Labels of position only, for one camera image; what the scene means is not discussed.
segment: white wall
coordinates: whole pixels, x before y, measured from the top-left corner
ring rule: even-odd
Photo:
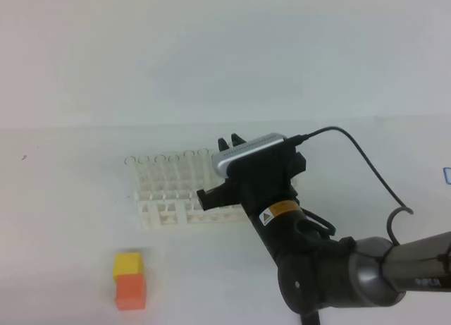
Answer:
[[[0,131],[0,324],[299,324],[249,223],[142,232],[123,160],[213,147],[231,132],[294,135],[332,123],[361,142],[414,209],[394,221],[401,243],[450,230],[445,116]],[[333,222],[338,236],[386,237],[396,203],[352,144],[331,132],[299,150],[307,158],[302,206]],[[136,247],[152,270],[149,302],[143,313],[121,314],[113,303],[113,255]],[[409,293],[392,308],[327,309],[321,316],[323,325],[419,325],[431,314],[448,319],[450,302],[450,293]]]
[[[0,128],[451,114],[450,4],[0,0]]]

